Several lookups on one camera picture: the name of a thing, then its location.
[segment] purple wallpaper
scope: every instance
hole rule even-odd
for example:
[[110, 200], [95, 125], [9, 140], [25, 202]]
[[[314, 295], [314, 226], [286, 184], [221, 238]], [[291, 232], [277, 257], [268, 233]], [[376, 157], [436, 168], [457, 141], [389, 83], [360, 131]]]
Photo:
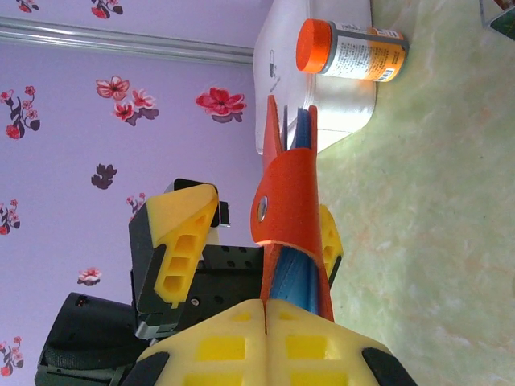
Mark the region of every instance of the purple wallpaper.
[[253, 47], [271, 4], [272, 0], [2, 0], [0, 15]]
[[253, 245], [262, 164], [251, 68], [0, 52], [0, 383], [29, 385], [69, 292], [130, 302], [128, 223], [146, 198], [178, 177], [215, 183], [220, 241]]

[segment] floral wallpaper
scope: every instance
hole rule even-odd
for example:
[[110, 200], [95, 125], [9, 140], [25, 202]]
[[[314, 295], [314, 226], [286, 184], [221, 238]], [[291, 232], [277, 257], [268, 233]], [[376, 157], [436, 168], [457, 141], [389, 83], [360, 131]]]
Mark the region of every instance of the floral wallpaper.
[[7, 137], [11, 139], [23, 138], [26, 130], [38, 131], [41, 125], [39, 119], [37, 119], [38, 110], [33, 105], [35, 99], [34, 86], [26, 86], [25, 94], [28, 99], [24, 98], [22, 101], [20, 96], [14, 95], [13, 89], [0, 92], [0, 103], [5, 104], [10, 109], [9, 117], [12, 123], [7, 126], [6, 133]]
[[3, 355], [3, 366], [0, 367], [0, 375], [11, 376], [15, 369], [23, 367], [23, 355], [20, 351], [22, 339], [17, 336], [13, 339], [13, 343], [7, 341], [0, 342], [0, 354]]
[[110, 18], [111, 14], [123, 14], [123, 8], [118, 0], [92, 0], [94, 7], [91, 9], [98, 18]]
[[211, 87], [209, 92], [203, 92], [196, 103], [205, 110], [206, 114], [218, 123], [229, 123], [234, 119], [236, 122], [242, 122], [243, 110], [247, 107], [243, 103], [245, 96], [243, 94], [231, 95], [224, 88]]
[[15, 296], [0, 297], [0, 383], [10, 386], [33, 384], [70, 292], [130, 304], [127, 223], [175, 179], [215, 183], [231, 206], [221, 242], [253, 245], [262, 163], [252, 68], [3, 44], [0, 274]]
[[35, 0], [16, 0], [18, 8], [26, 14], [30, 14], [33, 10], [39, 10], [39, 6], [35, 3]]
[[155, 98], [146, 95], [144, 89], [129, 92], [129, 88], [130, 82], [117, 75], [112, 76], [111, 80], [97, 80], [97, 94], [115, 101], [115, 117], [132, 126], [136, 126], [136, 121], [141, 117], [154, 120], [159, 115]]
[[0, 203], [0, 236], [8, 235], [12, 229], [19, 229], [20, 222], [16, 209], [18, 209], [16, 199], [10, 201], [9, 208]]
[[102, 272], [98, 268], [88, 268], [82, 271], [79, 271], [79, 278], [77, 279], [77, 284], [84, 284], [88, 287], [91, 285], [96, 285], [100, 283], [100, 278], [102, 276]]

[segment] table surface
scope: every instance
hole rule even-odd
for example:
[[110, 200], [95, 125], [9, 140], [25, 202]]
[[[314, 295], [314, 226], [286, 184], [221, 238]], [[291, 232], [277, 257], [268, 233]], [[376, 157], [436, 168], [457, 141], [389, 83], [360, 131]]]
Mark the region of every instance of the table surface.
[[515, 384], [515, 42], [473, 0], [373, 1], [410, 39], [371, 122], [319, 155], [336, 321], [420, 386]]

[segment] dark flower pattern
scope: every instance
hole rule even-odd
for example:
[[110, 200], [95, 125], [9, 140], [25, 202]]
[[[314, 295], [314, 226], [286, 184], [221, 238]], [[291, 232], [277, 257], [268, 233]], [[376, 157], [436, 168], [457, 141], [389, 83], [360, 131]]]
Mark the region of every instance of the dark flower pattern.
[[10, 206], [11, 207], [8, 209], [6, 205], [0, 203], [0, 236], [8, 235], [13, 228], [19, 229], [19, 216], [18, 213], [16, 213], [18, 200], [12, 199]]
[[231, 96], [224, 88], [211, 87], [209, 92], [204, 92], [196, 98], [196, 103], [216, 122], [228, 123], [233, 119], [242, 122], [241, 115], [247, 107], [244, 99], [243, 94]]
[[126, 203], [132, 207], [132, 217], [130, 217], [130, 221], [136, 216], [136, 213], [141, 209], [143, 204], [145, 203], [146, 195], [145, 193], [140, 193], [137, 197], [133, 195], [126, 198]]
[[1, 376], [12, 376], [15, 368], [23, 367], [23, 355], [20, 351], [22, 339], [16, 336], [13, 343], [16, 346], [7, 344], [6, 341], [0, 342], [0, 354], [3, 355], [3, 366], [0, 368]]
[[109, 164], [108, 166], [102, 165], [101, 163], [97, 166], [97, 173], [91, 178], [93, 186], [106, 190], [113, 183], [113, 177], [118, 172], [118, 169], [114, 169], [114, 166]]
[[31, 99], [21, 101], [19, 96], [17, 96], [17, 103], [15, 103], [13, 101], [14, 90], [0, 92], [0, 104], [5, 104], [10, 109], [11, 123], [6, 127], [6, 134], [10, 139], [23, 138], [27, 129], [38, 131], [41, 126], [39, 119], [36, 119], [38, 117], [38, 110], [33, 109], [35, 99], [34, 86], [26, 86], [25, 93]]
[[113, 112], [115, 117], [132, 126], [136, 126], [136, 121], [141, 117], [154, 120], [159, 115], [159, 110], [154, 109], [155, 99], [140, 89], [132, 90], [130, 100], [129, 87], [130, 82], [118, 75], [112, 76], [111, 80], [97, 80], [97, 94], [102, 98], [112, 98], [116, 102]]
[[118, 0], [91, 0], [94, 7], [91, 12], [98, 18], [107, 19], [112, 13], [123, 14], [122, 6], [118, 5]]
[[79, 271], [79, 278], [77, 284], [84, 284], [88, 287], [100, 283], [102, 272], [98, 268], [88, 268], [84, 271]]

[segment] orange cap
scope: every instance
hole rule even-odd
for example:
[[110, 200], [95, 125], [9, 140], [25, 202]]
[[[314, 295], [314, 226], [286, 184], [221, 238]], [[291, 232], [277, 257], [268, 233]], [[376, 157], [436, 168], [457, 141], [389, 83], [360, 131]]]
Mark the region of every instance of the orange cap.
[[297, 68], [316, 74], [323, 70], [331, 50], [331, 26], [324, 20], [307, 19], [297, 40]]

